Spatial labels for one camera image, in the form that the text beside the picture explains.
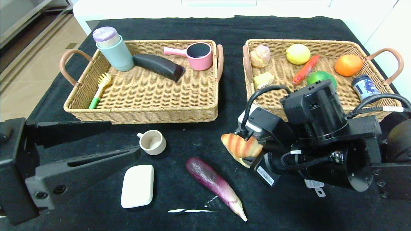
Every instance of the wicker basket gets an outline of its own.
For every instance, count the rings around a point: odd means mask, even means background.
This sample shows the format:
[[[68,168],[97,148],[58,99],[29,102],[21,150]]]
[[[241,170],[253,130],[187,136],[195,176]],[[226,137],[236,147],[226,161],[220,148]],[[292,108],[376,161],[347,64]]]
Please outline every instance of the wicker basket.
[[[213,63],[207,70],[193,70],[186,57],[163,55],[165,46],[185,49],[195,42],[205,42],[212,47]],[[139,40],[125,43],[132,55],[159,55],[184,66],[186,71],[178,82],[174,82],[138,66],[119,72],[98,49],[93,58],[80,50],[69,50],[60,60],[62,74],[74,86],[64,103],[66,112],[81,121],[105,120],[113,124],[208,122],[216,119],[218,82],[224,63],[221,45],[216,46],[212,40]],[[78,83],[64,67],[72,53],[80,53],[90,61]],[[98,88],[97,79],[104,72],[111,75],[111,82],[104,88],[96,109],[88,109]]]
[[[298,86],[291,84],[291,79],[303,67],[302,65],[291,64],[286,58],[286,49],[294,43],[306,45],[310,49],[312,55],[320,55],[320,60],[313,68],[312,72],[326,71],[335,77],[338,84],[337,94],[345,113],[351,112],[360,103],[360,99],[351,87],[353,78],[343,77],[334,70],[335,62],[340,56],[354,54],[361,57],[364,65],[356,75],[367,74],[374,81],[375,86],[381,93],[394,93],[389,84],[400,74],[403,68],[402,57],[397,51],[391,48],[381,49],[378,52],[367,56],[360,46],[353,42],[326,40],[250,39],[247,40],[245,46],[243,46],[243,64],[247,98],[250,98],[250,96],[254,94],[253,76],[257,76],[264,72],[270,72],[274,76],[275,79],[272,85],[286,85],[291,91],[306,86],[306,80],[303,80],[303,82]],[[254,68],[251,66],[249,51],[252,51],[260,44],[270,48],[272,57],[267,67]],[[393,53],[399,63],[399,68],[396,73],[394,73],[394,75],[387,80],[384,80],[377,68],[371,62],[375,56],[379,55],[383,51]],[[287,93],[282,90],[270,91],[259,96],[254,103],[287,121],[283,108],[279,102],[279,100],[286,96],[286,94]],[[373,106],[401,106],[401,103],[394,99],[380,99],[373,103]],[[389,112],[381,111],[365,113],[358,115],[358,117],[369,116],[371,114],[376,115],[378,120],[381,121],[389,114]]]

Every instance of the purple eggplant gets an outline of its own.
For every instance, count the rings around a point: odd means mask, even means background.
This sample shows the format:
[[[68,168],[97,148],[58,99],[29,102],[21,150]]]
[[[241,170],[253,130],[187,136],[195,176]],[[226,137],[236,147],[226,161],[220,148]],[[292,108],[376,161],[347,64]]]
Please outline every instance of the purple eggplant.
[[[247,217],[242,203],[230,185],[214,169],[198,157],[191,157],[185,163],[188,172],[203,186],[217,195],[230,209],[245,222]]]

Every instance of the cup handle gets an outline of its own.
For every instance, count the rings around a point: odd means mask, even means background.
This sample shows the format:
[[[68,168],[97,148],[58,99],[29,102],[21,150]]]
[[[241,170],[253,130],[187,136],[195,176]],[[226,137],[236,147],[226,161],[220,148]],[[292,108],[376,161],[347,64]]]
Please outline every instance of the cup handle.
[[[164,55],[181,55],[187,57],[186,49],[174,49],[170,47],[164,47],[163,53]]]

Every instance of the table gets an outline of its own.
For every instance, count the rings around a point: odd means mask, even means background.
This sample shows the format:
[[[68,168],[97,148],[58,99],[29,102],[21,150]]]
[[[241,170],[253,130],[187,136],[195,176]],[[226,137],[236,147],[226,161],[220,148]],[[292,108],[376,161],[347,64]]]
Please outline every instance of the table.
[[[411,201],[386,200],[375,184],[363,193],[326,185],[325,198],[307,189],[302,179],[282,176],[274,188],[266,187],[248,169],[233,160],[220,141],[231,133],[244,110],[246,92],[242,46],[251,38],[329,39],[359,43],[337,19],[246,17],[165,18],[106,20],[126,39],[212,39],[224,47],[224,72],[219,87],[219,115],[213,122],[190,124],[114,125],[108,132],[41,149],[41,164],[60,159],[127,148],[138,144],[136,134],[161,131],[167,148],[158,156],[141,154],[136,163],[155,169],[151,204],[132,209],[120,206],[122,180],[127,168],[99,182],[51,211],[18,226],[0,219],[1,230],[410,230]],[[88,36],[80,49],[92,55],[96,49]],[[66,68],[75,79],[87,61],[74,55]],[[61,74],[43,96],[30,118],[37,121],[76,121],[62,106],[71,85]],[[391,114],[381,122],[384,136],[403,120]],[[232,186],[249,219],[243,222],[228,207],[214,213],[172,214],[168,210],[203,206],[214,195],[194,181],[185,161],[198,156],[208,162]]]

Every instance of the black cable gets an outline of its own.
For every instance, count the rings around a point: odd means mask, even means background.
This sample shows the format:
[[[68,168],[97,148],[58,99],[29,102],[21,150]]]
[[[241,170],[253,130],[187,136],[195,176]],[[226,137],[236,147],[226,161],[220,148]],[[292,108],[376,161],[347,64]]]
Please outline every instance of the black cable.
[[[294,156],[295,154],[291,154],[290,152],[287,152],[286,154],[282,155],[280,158],[281,164],[283,165],[284,168],[288,170],[300,170],[300,169],[305,169],[308,167],[311,167],[313,165],[325,163],[325,162],[330,162],[330,158],[328,156],[324,157],[319,157],[301,164],[287,164],[285,162],[285,158],[288,156]]]
[[[352,112],[348,113],[348,114],[347,114],[347,118],[348,118],[348,119],[352,119],[352,118],[354,118],[356,115],[364,114],[364,113],[369,113],[369,112],[375,112],[375,111],[384,111],[384,107],[370,107],[370,108],[358,109],[358,110],[356,110],[356,111],[352,111]],[[411,113],[411,109],[403,108],[403,112]]]
[[[250,99],[247,102],[247,105],[245,106],[244,118],[242,119],[242,122],[241,122],[240,132],[245,132],[246,131],[245,124],[247,123],[248,116],[249,116],[250,110],[251,110],[251,105],[253,104],[254,100],[263,93],[266,93],[266,92],[269,92],[269,91],[272,91],[272,90],[281,90],[281,89],[286,90],[287,93],[289,93],[289,94],[291,93],[290,89],[287,86],[285,86],[285,85],[275,85],[275,86],[265,87],[265,88],[263,88],[259,91],[256,91],[254,94],[251,95]]]
[[[384,93],[384,94],[372,95],[372,96],[365,98],[359,105],[356,106],[356,108],[353,111],[361,109],[365,105],[375,102],[379,99],[383,99],[383,98],[397,99],[401,101],[405,105],[405,107],[407,107],[408,109],[411,109],[410,101],[408,101],[404,96],[397,95],[397,94],[385,94]]]

